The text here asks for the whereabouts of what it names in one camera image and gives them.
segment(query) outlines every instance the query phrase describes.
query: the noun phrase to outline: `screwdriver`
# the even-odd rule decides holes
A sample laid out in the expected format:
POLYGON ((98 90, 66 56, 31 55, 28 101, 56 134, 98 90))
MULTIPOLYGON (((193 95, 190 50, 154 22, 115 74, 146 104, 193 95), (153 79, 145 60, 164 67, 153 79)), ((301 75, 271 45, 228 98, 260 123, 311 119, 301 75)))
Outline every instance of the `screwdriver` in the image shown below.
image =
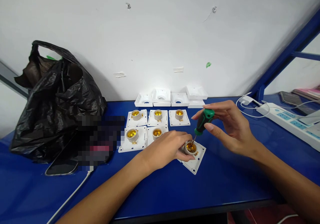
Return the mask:
POLYGON ((201 136, 203 134, 203 131, 205 130, 204 124, 212 122, 214 117, 214 110, 212 109, 204 109, 203 112, 201 113, 197 127, 194 129, 194 133, 196 136, 194 137, 191 146, 193 145, 193 142, 196 140, 197 136, 201 136))

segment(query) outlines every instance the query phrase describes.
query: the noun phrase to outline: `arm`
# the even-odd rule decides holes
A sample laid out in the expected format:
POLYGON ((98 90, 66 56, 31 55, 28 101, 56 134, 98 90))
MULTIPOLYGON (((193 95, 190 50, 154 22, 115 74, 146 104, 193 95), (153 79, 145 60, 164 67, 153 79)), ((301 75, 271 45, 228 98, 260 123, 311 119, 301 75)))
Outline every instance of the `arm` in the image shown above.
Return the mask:
POLYGON ((173 159, 194 160, 178 149, 192 136, 186 132, 164 133, 137 154, 125 167, 67 212, 57 224, 106 224, 110 222, 131 191, 141 180, 173 159))
MULTIPOLYGON (((205 128, 230 151, 252 158, 274 183, 296 212, 307 220, 320 223, 320 187, 285 164, 253 136, 248 120, 231 100, 204 105, 215 110, 215 119, 223 122, 227 133, 206 123, 205 128)), ((192 119, 200 116, 199 111, 192 119)))
POLYGON ((253 159, 293 209, 306 220, 320 223, 320 187, 288 166, 267 148, 253 159))

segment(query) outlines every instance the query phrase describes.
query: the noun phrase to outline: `power strip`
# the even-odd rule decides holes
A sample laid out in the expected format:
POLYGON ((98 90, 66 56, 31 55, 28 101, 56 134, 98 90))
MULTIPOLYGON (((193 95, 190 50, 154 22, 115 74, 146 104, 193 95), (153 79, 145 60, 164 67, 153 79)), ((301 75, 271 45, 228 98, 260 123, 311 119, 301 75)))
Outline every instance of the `power strip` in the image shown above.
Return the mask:
POLYGON ((300 116, 274 103, 263 104, 257 107, 256 110, 320 152, 320 123, 306 125, 299 121, 300 116))

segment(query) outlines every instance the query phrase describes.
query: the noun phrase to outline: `blue table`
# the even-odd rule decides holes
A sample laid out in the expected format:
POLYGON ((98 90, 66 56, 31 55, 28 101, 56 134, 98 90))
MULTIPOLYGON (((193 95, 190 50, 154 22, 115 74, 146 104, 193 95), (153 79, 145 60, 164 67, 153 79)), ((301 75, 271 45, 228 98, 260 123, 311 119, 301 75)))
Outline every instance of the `blue table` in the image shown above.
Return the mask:
MULTIPOLYGON (((227 99, 236 101, 238 97, 209 98, 205 103, 227 99)), ((278 95, 266 95, 264 100, 285 105, 278 95)), ((109 102, 106 115, 127 116, 128 111, 134 109, 133 101, 109 102)), ((199 110, 186 109, 189 118, 199 110)), ((245 111, 260 115, 253 110, 245 111)), ((259 141, 284 162, 320 185, 319 152, 267 118, 247 118, 259 141)), ((213 123, 223 128, 220 121, 214 120, 213 123)), ((195 125, 196 121, 191 120, 191 126, 169 127, 169 130, 193 134, 195 125)), ((85 178, 86 172, 47 177, 44 172, 48 165, 34 164, 29 159, 8 152, 11 139, 12 133, 0 142, 0 223, 46 223, 85 178)), ((115 219, 135 218, 132 220, 141 223, 154 218, 164 220, 252 208, 283 200, 251 159, 231 153, 208 132, 199 136, 197 142, 207 148, 197 175, 193 175, 177 160, 172 161, 133 190, 115 219), (195 187, 195 195, 186 195, 186 184, 195 187)), ((100 165, 92 173, 63 213, 119 171, 137 153, 116 151, 108 164, 100 165)))

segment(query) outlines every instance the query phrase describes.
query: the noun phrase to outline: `forearm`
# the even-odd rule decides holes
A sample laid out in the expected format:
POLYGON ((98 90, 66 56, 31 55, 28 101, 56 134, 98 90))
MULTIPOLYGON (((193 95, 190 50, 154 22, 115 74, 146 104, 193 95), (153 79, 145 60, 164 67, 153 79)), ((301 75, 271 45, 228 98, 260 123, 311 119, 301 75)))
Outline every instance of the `forearm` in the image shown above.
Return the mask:
POLYGON ((265 147, 253 157, 283 197, 307 220, 320 220, 320 187, 284 163, 265 147))
POLYGON ((150 174, 139 155, 74 206, 57 223, 108 223, 137 184, 150 174))

